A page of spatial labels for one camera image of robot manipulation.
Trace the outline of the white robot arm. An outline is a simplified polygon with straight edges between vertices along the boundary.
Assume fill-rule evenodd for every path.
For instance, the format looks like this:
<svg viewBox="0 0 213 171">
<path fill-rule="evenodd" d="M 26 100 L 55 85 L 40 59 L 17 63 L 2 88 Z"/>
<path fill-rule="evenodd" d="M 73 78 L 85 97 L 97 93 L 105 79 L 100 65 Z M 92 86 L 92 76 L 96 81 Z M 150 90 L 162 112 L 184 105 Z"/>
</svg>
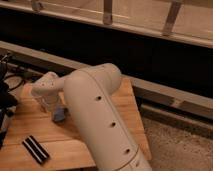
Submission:
<svg viewBox="0 0 213 171">
<path fill-rule="evenodd" d="M 111 63 L 63 77 L 48 72 L 33 84 L 32 95 L 51 112 L 66 103 L 99 171 L 153 171 L 111 100 L 121 80 Z"/>
</svg>

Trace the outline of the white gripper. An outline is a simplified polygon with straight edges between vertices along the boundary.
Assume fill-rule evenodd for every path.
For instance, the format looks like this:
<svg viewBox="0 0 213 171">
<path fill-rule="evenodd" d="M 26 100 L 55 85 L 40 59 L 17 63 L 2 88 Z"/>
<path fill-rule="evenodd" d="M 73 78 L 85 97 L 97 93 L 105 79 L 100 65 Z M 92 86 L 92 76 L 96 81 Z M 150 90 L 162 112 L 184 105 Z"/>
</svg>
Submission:
<svg viewBox="0 0 213 171">
<path fill-rule="evenodd" d="M 42 102 L 42 110 L 46 113 L 48 112 L 48 110 L 55 110 L 57 107 L 61 106 L 61 98 L 57 93 L 52 93 L 44 96 Z"/>
</svg>

